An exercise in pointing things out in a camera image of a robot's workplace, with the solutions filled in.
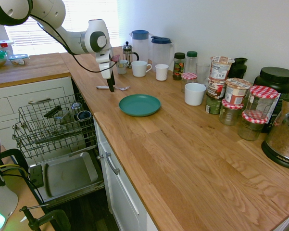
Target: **dishwasher rack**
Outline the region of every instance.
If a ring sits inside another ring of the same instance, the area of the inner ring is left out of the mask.
[[[74,103],[80,103],[81,109],[72,108]],[[44,117],[57,106],[61,107],[59,111]],[[78,120],[80,110],[88,110],[80,93],[20,107],[13,134],[17,148],[25,158],[32,158],[60,149],[73,153],[96,145],[93,117]]]

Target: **metal spoon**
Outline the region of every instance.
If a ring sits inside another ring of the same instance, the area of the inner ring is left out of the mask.
[[[126,90],[128,89],[130,86],[124,87],[124,88],[118,88],[118,87],[114,87],[115,89],[120,89],[120,90]],[[96,86],[97,89],[109,89],[108,86]]]

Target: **window blind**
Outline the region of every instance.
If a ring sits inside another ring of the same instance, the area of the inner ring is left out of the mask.
[[[86,31],[88,21],[103,19],[110,43],[119,46],[117,0],[63,0],[66,16],[62,26],[67,31]],[[64,47],[43,31],[31,17],[18,26],[6,26],[9,39],[15,42],[14,53],[45,54],[66,52]]]

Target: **teal plate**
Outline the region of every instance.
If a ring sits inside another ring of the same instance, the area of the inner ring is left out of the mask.
[[[153,96],[136,94],[123,98],[119,106],[129,116],[143,117],[157,112],[161,103]]]

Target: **red checkered lid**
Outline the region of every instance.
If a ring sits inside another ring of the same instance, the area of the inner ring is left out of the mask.
[[[266,86],[253,86],[250,88],[250,93],[256,97],[263,99],[274,99],[278,96],[278,92],[275,89]]]
[[[254,123],[254,124],[264,124],[264,123],[266,123],[267,121],[268,121],[268,117],[266,116],[266,118],[264,118],[264,119],[257,119],[257,118],[261,118],[261,116],[262,116],[262,112],[260,112],[260,111],[256,111],[256,110],[251,110],[251,111],[249,111],[248,112],[249,114],[251,113],[253,116],[251,117],[251,116],[248,116],[246,113],[245,113],[245,111],[243,111],[242,113],[241,113],[241,116],[245,119],[245,120],[247,120],[247,121],[249,121],[249,122],[251,122],[251,123]]]
[[[221,102],[224,107],[229,108],[229,109],[242,109],[244,107],[243,103],[242,104],[230,104],[225,99],[223,99]]]
[[[187,80],[192,80],[192,79],[196,79],[198,76],[194,73],[191,72],[186,72],[182,74],[182,78],[183,79],[187,79]]]

